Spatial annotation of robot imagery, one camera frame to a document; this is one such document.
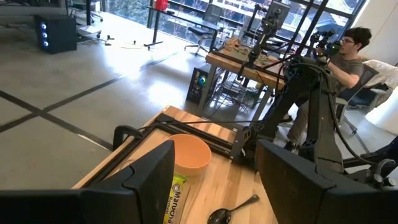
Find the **black desk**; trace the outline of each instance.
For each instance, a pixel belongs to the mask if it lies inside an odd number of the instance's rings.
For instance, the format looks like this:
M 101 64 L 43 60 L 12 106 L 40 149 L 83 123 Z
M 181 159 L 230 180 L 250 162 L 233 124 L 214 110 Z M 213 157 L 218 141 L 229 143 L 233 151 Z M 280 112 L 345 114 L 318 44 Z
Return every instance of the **black desk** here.
M 185 13 L 182 13 L 182 12 L 181 12 L 181 13 L 175 13 L 175 14 L 172 14 L 172 15 L 171 15 L 171 14 L 167 14 L 165 11 L 160 11 L 160 10 L 157 10 L 157 9 L 155 9 L 155 8 L 153 8 L 153 7 L 150 7 L 150 6 L 147 6 L 147 8 L 148 8 L 149 10 L 153 10 L 153 11 L 156 12 L 156 16 L 155 16 L 155 28 L 154 28 L 154 38 L 152 39 L 152 43 L 151 43 L 151 44 L 144 44 L 145 47 L 148 47 L 148 50 L 150 49 L 150 47 L 151 47 L 152 45 L 160 44 L 160 43 L 163 42 L 163 41 L 156 42 L 157 30 L 158 30 L 158 28 L 159 28 L 160 13 L 166 14 L 166 15 L 171 16 L 171 17 L 175 17 L 175 18 L 177 18 L 177 19 L 182 19 L 182 20 L 184 20 L 184 21 L 191 22 L 191 23 L 193 23 L 193 24 L 195 24 L 195 25 L 199 25 L 199 26 L 205 27 L 205 28 L 207 28 L 207 29 L 213 30 L 214 33 L 213 33 L 213 38 L 212 38 L 211 44 L 210 44 L 210 52 L 213 50 L 213 46 L 214 46 L 214 44 L 215 44 L 215 42 L 216 42 L 217 33 L 218 33 L 219 31 L 222 31 L 222 30 L 223 30 L 222 27 L 219 27 L 219 26 L 216 25 L 216 24 L 213 24 L 213 23 L 211 23 L 211 22 L 204 21 L 204 20 L 201 19 L 201 18 L 198 18 L 198 17 L 195 17 L 195 16 L 191 16 L 191 15 L 189 15 L 189 14 L 185 14 Z

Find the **snack package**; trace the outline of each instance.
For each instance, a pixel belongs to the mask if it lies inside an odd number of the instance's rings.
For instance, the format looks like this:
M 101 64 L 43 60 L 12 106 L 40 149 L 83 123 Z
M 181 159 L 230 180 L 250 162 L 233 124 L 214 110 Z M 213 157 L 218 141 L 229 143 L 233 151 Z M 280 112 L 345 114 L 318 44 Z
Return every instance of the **snack package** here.
M 170 190 L 169 199 L 167 200 L 166 212 L 163 219 L 163 224 L 173 223 L 177 205 L 181 198 L 181 193 L 184 183 L 187 178 L 178 174 L 174 174 L 172 188 Z

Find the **spoon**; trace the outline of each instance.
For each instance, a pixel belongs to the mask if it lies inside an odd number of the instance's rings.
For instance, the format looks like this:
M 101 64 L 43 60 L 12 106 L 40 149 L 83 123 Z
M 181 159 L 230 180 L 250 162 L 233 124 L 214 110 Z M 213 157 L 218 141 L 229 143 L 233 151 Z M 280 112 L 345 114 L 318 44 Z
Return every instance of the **spoon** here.
M 227 224 L 231 220 L 231 215 L 233 211 L 238 210 L 241 207 L 249 205 L 251 203 L 258 202 L 259 200 L 259 196 L 255 194 L 247 201 L 243 202 L 240 206 L 232 210 L 228 210 L 226 208 L 217 209 L 210 215 L 209 219 L 207 220 L 207 224 Z

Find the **wooden table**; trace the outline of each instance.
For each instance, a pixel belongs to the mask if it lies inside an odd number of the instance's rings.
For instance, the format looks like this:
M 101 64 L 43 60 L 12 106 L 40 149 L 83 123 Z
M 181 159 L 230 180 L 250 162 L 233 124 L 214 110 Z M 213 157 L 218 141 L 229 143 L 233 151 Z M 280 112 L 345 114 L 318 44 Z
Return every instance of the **wooden table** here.
M 208 81 L 205 83 L 203 93 L 200 98 L 200 102 L 199 102 L 199 110 L 200 111 L 203 111 L 203 107 L 206 103 L 206 98 L 207 98 L 207 95 L 209 94 L 210 85 L 214 78 L 216 69 L 222 68 L 229 72 L 238 73 L 242 66 L 240 63 L 234 62 L 232 60 L 229 60 L 229 59 L 224 58 L 219 55 L 215 55 L 214 53 L 209 53 L 206 56 L 206 62 L 211 64 L 211 68 L 210 68 L 209 75 L 207 77 Z M 268 68 L 267 70 L 269 70 L 272 73 L 278 74 L 279 68 L 281 66 L 282 66 L 282 64 L 278 64 L 278 65 Z M 256 112 L 254 113 L 252 120 L 257 121 L 259 119 L 263 109 L 265 108 L 269 97 L 271 96 L 271 91 L 276 86 L 277 77 L 275 77 L 271 74 L 265 73 L 265 72 L 251 69 L 251 68 L 244 68 L 242 76 L 245 78 L 254 80 L 256 82 L 259 82 L 261 84 L 264 84 L 269 87 L 268 88 L 269 91 L 266 91 L 266 94 L 262 98 L 259 107 L 257 108 Z M 285 85 L 285 82 L 283 81 L 283 79 L 279 79 L 278 90 L 281 90 L 284 87 L 284 85 Z
M 183 110 L 167 106 L 162 113 L 174 117 L 175 119 L 187 121 L 201 121 L 202 119 L 187 113 Z M 206 131 L 229 142 L 234 140 L 234 132 L 222 128 L 217 124 L 193 124 L 193 127 Z M 126 161 L 134 161 L 151 149 L 164 142 L 170 136 L 161 130 L 155 130 L 150 136 L 122 163 L 114 170 L 128 165 Z M 104 161 L 95 167 L 86 177 L 82 178 L 73 188 L 79 189 L 89 181 L 106 163 L 119 154 L 124 147 L 132 140 L 129 137 L 123 145 L 118 147 Z M 257 224 L 257 223 L 277 223 L 274 212 L 268 201 L 260 176 L 253 171 L 232 164 L 231 161 L 223 156 L 213 153 L 213 157 L 203 174 L 200 181 L 192 182 L 191 189 L 182 213 L 181 224 L 206 224 L 210 214 L 218 208 L 234 208 L 247 200 L 253 194 L 260 197 L 260 201 L 244 207 L 233 213 L 232 224 Z

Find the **desk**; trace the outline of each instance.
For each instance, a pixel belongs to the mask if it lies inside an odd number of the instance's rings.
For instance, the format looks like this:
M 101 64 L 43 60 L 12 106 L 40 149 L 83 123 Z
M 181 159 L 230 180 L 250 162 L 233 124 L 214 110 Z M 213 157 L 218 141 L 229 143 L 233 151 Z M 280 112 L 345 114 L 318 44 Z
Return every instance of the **desk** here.
M 202 120 L 197 116 L 174 108 L 173 106 L 167 106 L 161 112 L 182 122 Z M 217 124 L 193 124 L 192 126 L 226 141 L 234 141 L 235 133 Z M 169 136 L 169 133 L 158 129 L 155 130 L 130 154 L 129 157 L 127 157 L 126 160 L 136 160 L 140 158 L 151 149 L 164 142 Z M 132 137 L 129 137 L 125 143 L 112 152 L 112 154 L 87 174 L 86 177 L 82 178 L 73 188 L 79 189 L 89 181 L 108 161 L 115 155 L 121 153 L 131 139 Z M 126 162 L 121 162 L 120 164 L 122 165 L 115 170 L 120 169 L 124 163 Z M 213 157 L 211 158 L 203 178 L 191 184 L 180 223 L 206 224 L 207 218 L 216 209 L 221 207 L 234 208 L 251 197 L 252 194 L 257 194 L 260 197 L 260 201 L 233 213 L 231 223 L 277 223 L 266 191 L 261 184 L 259 174 L 255 174 L 245 167 L 232 164 L 229 159 L 213 153 Z
M 148 50 L 150 49 L 150 47 L 151 47 L 152 45 L 162 43 L 162 41 L 156 42 L 157 30 L 158 30 L 158 28 L 159 28 L 160 13 L 166 14 L 166 15 L 171 16 L 171 17 L 175 17 L 175 18 L 177 18 L 177 19 L 182 19 L 182 20 L 184 20 L 184 21 L 191 22 L 191 23 L 193 23 L 193 24 L 195 24 L 195 25 L 199 25 L 199 26 L 205 27 L 205 28 L 207 28 L 207 29 L 213 30 L 214 33 L 213 33 L 213 38 L 211 39 L 210 52 L 213 50 L 213 46 L 214 46 L 214 44 L 215 44 L 215 42 L 216 42 L 217 33 L 218 33 L 219 31 L 222 31 L 222 30 L 223 30 L 222 27 L 219 27 L 219 26 L 216 25 L 216 24 L 213 24 L 213 23 L 208 22 L 208 21 L 204 21 L 203 19 L 201 19 L 201 18 L 199 18 L 199 17 L 195 17 L 195 16 L 192 16 L 192 15 L 183 13 L 183 12 L 177 12 L 177 13 L 175 13 L 175 14 L 168 14 L 168 13 L 166 13 L 165 11 L 160 11 L 160 10 L 157 10 L 157 9 L 155 9 L 155 8 L 153 8 L 153 7 L 150 7 L 150 6 L 147 6 L 147 8 L 148 8 L 149 10 L 153 10 L 153 11 L 156 12 L 156 16 L 155 16 L 155 28 L 154 28 L 154 38 L 152 39 L 152 43 L 151 43 L 151 44 L 145 44 L 145 45 L 144 45 L 145 47 L 148 47 Z
M 199 102 L 199 110 L 201 111 L 201 116 L 203 114 L 203 107 L 205 105 L 206 102 L 206 97 L 209 94 L 209 90 L 210 90 L 210 83 L 212 83 L 213 77 L 215 75 L 216 69 L 218 67 L 229 71 L 229 72 L 233 72 L 233 73 L 238 73 L 240 68 L 241 68 L 241 64 L 234 62 L 232 60 L 229 60 L 227 58 L 224 58 L 222 56 L 219 55 L 215 55 L 213 53 L 209 53 L 206 56 L 206 62 L 211 64 L 211 68 L 210 68 L 210 72 L 209 75 L 207 77 L 207 82 L 205 83 L 204 89 L 203 89 L 203 93 L 201 95 L 200 98 L 200 102 Z M 282 66 L 282 64 L 278 64 L 275 66 L 272 66 L 271 68 L 268 68 L 267 70 L 269 70 L 272 73 L 276 73 L 278 74 L 279 68 Z M 261 84 L 267 85 L 269 87 L 272 87 L 272 89 L 275 88 L 276 86 L 276 81 L 277 81 L 277 77 L 271 75 L 271 74 L 267 74 L 261 71 L 257 71 L 251 68 L 244 68 L 242 76 L 254 81 L 257 81 Z M 279 84 L 278 84 L 278 90 L 283 89 L 285 85 L 285 82 L 283 81 L 282 78 L 279 79 Z M 264 107 L 267 104 L 267 101 L 269 99 L 269 97 L 271 96 L 271 89 L 269 88 L 270 91 L 266 91 L 266 94 L 264 95 L 264 97 L 262 98 L 260 105 L 258 107 L 258 109 L 256 110 L 256 112 L 254 113 L 253 116 L 253 121 L 257 121 L 264 109 Z

